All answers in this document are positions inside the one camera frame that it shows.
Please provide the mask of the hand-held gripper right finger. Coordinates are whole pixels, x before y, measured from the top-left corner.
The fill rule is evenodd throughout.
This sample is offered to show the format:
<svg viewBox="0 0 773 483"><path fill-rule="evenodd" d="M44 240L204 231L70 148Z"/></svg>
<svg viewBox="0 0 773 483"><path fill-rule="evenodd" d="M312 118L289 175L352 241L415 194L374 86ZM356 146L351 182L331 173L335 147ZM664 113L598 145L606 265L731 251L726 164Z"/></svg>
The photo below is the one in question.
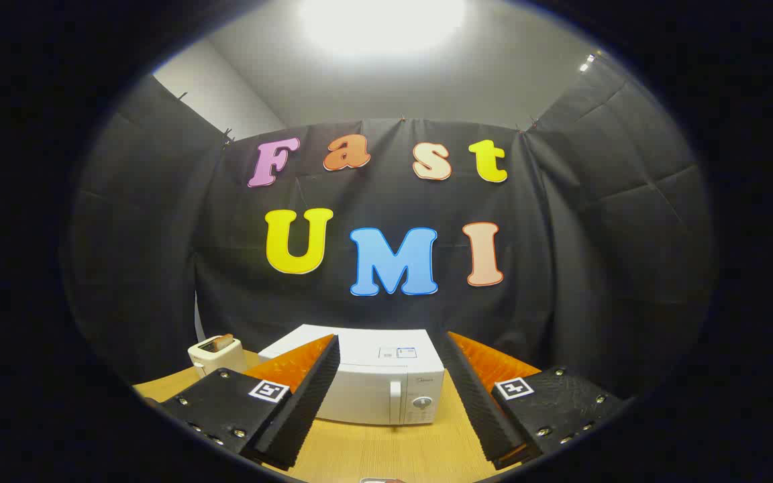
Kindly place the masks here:
<svg viewBox="0 0 773 483"><path fill-rule="evenodd" d="M454 332L447 333L442 358L497 470L575 444L629 402L567 366L540 370Z"/></svg>

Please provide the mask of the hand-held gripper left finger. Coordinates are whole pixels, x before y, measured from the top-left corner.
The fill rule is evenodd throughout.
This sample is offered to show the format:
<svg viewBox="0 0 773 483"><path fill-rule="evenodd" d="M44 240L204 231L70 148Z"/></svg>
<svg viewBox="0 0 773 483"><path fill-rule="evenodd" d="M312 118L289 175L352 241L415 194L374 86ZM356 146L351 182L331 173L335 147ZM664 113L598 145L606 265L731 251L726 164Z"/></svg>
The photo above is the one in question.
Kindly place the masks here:
<svg viewBox="0 0 773 483"><path fill-rule="evenodd" d="M148 406L215 447L288 470L340 366L340 338L329 333L240 372L217 368Z"/></svg>

